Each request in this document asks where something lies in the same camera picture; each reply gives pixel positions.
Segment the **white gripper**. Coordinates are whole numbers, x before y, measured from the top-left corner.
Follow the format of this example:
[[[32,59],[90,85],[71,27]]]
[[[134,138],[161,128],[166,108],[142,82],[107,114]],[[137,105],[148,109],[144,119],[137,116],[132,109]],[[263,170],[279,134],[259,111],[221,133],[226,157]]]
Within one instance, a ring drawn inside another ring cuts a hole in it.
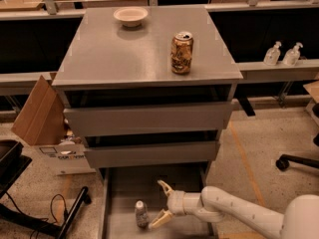
[[[174,191],[163,180],[158,181],[158,185],[162,188],[167,197],[168,210],[162,209],[158,216],[149,224],[150,229],[158,229],[166,223],[170,222],[174,215],[194,215],[203,207],[199,193],[187,193],[184,191]]]

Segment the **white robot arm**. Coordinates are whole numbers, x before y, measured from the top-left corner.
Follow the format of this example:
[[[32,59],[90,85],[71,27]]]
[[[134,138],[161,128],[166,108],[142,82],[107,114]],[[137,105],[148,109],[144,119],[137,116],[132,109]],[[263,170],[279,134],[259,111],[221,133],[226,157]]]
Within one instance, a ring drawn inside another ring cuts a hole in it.
[[[319,197],[307,194],[292,200],[283,214],[243,200],[214,186],[200,193],[173,190],[158,181],[167,197],[167,210],[151,222],[152,229],[168,223],[175,216],[193,215],[207,223],[220,222],[231,215],[266,239],[319,239]]]

